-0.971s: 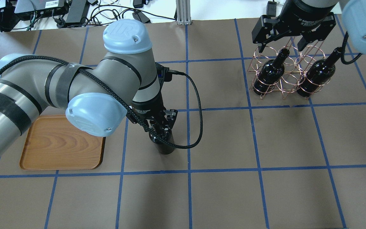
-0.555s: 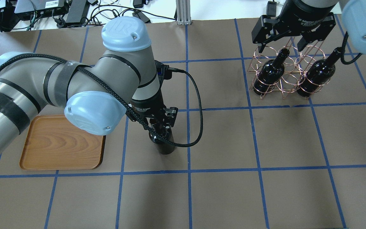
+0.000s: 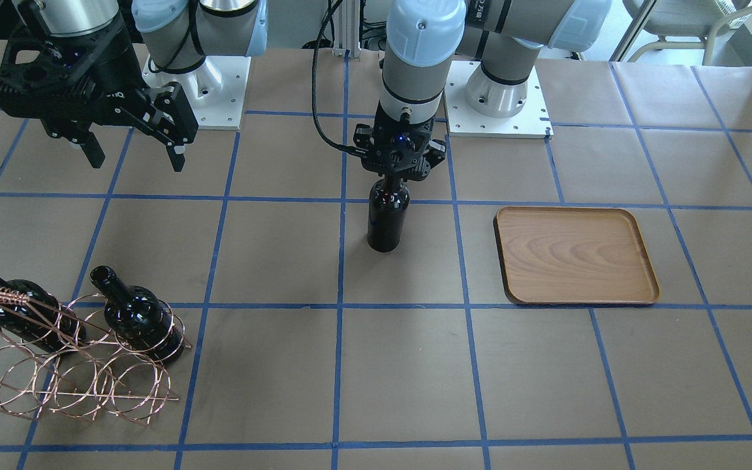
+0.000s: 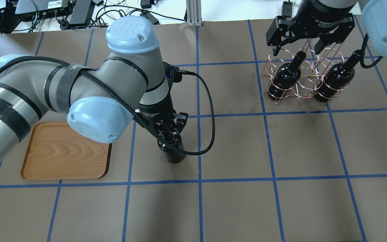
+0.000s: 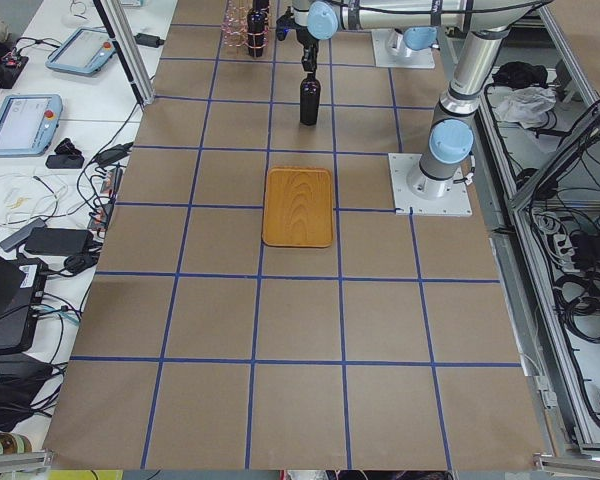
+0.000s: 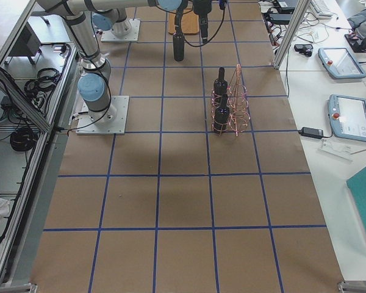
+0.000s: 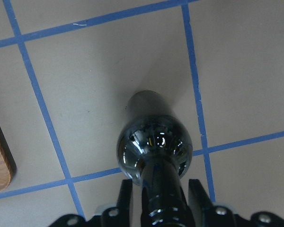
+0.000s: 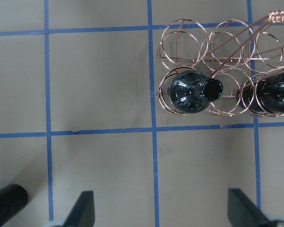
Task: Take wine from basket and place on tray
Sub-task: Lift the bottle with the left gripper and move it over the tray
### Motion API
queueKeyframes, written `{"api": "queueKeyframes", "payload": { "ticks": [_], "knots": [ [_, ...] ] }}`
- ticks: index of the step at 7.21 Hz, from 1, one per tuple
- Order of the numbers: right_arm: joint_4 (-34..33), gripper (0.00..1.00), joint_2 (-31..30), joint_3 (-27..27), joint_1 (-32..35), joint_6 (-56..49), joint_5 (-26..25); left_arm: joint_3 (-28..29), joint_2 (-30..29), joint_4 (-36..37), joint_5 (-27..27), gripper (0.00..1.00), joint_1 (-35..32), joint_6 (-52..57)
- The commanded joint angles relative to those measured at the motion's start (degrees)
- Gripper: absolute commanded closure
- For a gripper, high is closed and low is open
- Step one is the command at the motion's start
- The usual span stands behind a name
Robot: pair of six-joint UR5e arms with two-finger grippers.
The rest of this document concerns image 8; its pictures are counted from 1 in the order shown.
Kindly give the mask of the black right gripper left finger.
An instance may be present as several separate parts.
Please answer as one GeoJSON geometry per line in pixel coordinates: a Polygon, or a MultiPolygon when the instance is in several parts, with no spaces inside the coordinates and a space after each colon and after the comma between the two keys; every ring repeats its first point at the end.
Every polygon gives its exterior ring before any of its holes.
{"type": "Polygon", "coordinates": [[[93,191],[83,191],[63,223],[63,227],[93,227],[95,205],[93,191]]]}

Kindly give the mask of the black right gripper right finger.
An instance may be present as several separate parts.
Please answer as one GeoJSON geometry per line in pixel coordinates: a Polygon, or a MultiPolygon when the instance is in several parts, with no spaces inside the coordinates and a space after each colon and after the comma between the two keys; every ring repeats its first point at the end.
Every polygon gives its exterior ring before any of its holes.
{"type": "Polygon", "coordinates": [[[239,188],[228,189],[227,217],[232,227],[275,226],[239,188]]]}

